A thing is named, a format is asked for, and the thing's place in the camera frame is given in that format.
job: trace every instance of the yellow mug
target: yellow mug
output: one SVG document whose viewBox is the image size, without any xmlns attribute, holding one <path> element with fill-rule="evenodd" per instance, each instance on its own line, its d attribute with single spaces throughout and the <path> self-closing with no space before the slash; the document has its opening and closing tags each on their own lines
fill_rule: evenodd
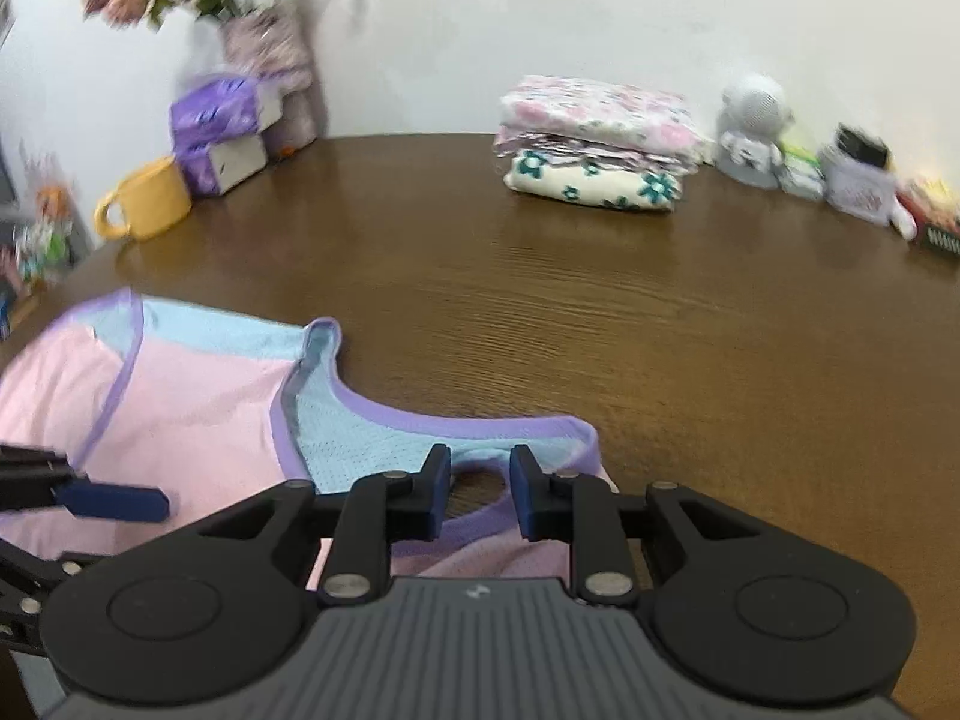
<svg viewBox="0 0 960 720">
<path fill-rule="evenodd" d="M 123 211 L 123 224 L 107 221 L 114 203 Z M 145 241 L 170 229 L 190 213 L 190 191 L 173 157 L 141 167 L 123 179 L 93 212 L 93 229 L 112 241 L 128 235 Z"/>
</svg>

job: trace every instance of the blue gripper pad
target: blue gripper pad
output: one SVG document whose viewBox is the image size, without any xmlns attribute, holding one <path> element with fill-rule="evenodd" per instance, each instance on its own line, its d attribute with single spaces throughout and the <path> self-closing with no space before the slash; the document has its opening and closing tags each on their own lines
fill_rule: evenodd
<svg viewBox="0 0 960 720">
<path fill-rule="evenodd" d="M 450 448 L 441 445 L 434 446 L 427 455 L 424 467 L 419 471 L 427 478 L 433 477 L 433 498 L 430 501 L 430 538 L 434 541 L 440 537 L 440 528 L 443 528 L 443 517 L 446 514 L 446 500 L 450 495 L 450 474 L 452 462 Z"/>
<path fill-rule="evenodd" d="M 530 479 L 523 468 L 518 447 L 514 447 L 510 451 L 510 495 L 514 498 L 517 522 L 520 522 L 520 536 L 528 539 L 528 541 L 535 541 L 533 490 L 531 490 Z"/>
<path fill-rule="evenodd" d="M 170 499 L 157 488 L 102 485 L 89 479 L 58 488 L 56 502 L 74 517 L 123 522 L 164 522 L 170 517 Z"/>
</svg>

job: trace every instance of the floral fabric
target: floral fabric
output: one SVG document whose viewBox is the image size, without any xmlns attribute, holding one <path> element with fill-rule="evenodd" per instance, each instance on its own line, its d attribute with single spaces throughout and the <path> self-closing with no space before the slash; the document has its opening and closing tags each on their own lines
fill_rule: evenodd
<svg viewBox="0 0 960 720">
<path fill-rule="evenodd" d="M 224 59 L 240 74 L 271 81 L 282 95 L 313 83 L 313 60 L 290 9 L 277 6 L 230 19 L 223 35 Z"/>
<path fill-rule="evenodd" d="M 600 170 L 590 162 L 557 167 L 529 149 L 517 153 L 503 180 L 515 191 L 621 211 L 672 211 L 682 195 L 680 180 L 662 170 Z"/>
<path fill-rule="evenodd" d="M 501 98 L 510 129 L 697 160 L 704 138 L 679 95 L 557 76 L 526 76 Z"/>
<path fill-rule="evenodd" d="M 697 170 L 697 164 L 692 159 L 647 154 L 544 132 L 519 132 L 501 127 L 493 139 L 493 153 L 498 157 L 513 156 L 517 151 L 527 149 L 544 156 L 555 167 L 592 162 L 602 169 L 612 167 L 633 172 L 668 172 L 678 177 Z"/>
</svg>

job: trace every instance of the wooden table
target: wooden table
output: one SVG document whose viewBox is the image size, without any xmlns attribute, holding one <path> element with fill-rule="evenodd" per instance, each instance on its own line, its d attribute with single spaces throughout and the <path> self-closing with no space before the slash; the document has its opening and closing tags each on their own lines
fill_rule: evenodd
<svg viewBox="0 0 960 720">
<path fill-rule="evenodd" d="M 344 378 L 371 398 L 574 413 L 622 488 L 678 480 L 884 571 L 920 618 L 896 697 L 955 720 L 956 270 L 713 170 L 686 187 L 674 215 L 627 215 L 508 191 L 488 136 L 318 143 L 164 236 L 96 252 L 0 356 L 124 284 L 331 314 Z"/>
</svg>

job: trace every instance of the small box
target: small box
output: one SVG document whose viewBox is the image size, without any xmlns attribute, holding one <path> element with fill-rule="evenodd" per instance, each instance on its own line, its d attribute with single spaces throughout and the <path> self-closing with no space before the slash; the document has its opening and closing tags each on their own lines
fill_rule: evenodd
<svg viewBox="0 0 960 720">
<path fill-rule="evenodd" d="M 275 86 L 246 76 L 226 76 L 170 106 L 174 151 L 256 135 L 282 115 Z"/>
<path fill-rule="evenodd" d="M 817 155 L 827 180 L 827 202 L 845 214 L 887 225 L 896 201 L 896 178 L 848 157 L 834 146 Z"/>
<path fill-rule="evenodd" d="M 176 162 L 194 196 L 217 196 L 267 167 L 259 135 L 178 151 Z"/>
<path fill-rule="evenodd" d="M 956 213 L 938 209 L 916 186 L 901 189 L 896 193 L 896 199 L 917 223 L 916 244 L 960 257 L 960 221 Z"/>
</svg>

